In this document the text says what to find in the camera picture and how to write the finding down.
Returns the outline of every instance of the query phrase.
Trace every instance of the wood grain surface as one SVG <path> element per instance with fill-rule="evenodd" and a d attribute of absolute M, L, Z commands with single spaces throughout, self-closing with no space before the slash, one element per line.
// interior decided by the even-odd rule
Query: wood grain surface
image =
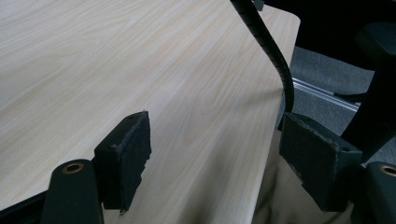
<path fill-rule="evenodd" d="M 261 15 L 289 62 L 299 20 Z M 281 93 L 228 0 L 0 1 L 0 210 L 147 110 L 143 181 L 106 223 L 250 223 Z"/>

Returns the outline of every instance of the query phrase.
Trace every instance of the wooden table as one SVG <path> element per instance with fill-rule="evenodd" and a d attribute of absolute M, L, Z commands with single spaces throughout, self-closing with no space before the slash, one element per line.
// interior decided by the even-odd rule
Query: wooden table
<path fill-rule="evenodd" d="M 289 62 L 299 20 L 261 15 Z M 106 223 L 251 221 L 282 86 L 229 1 L 12 0 L 0 17 L 0 210 L 147 110 L 151 159 Z"/>

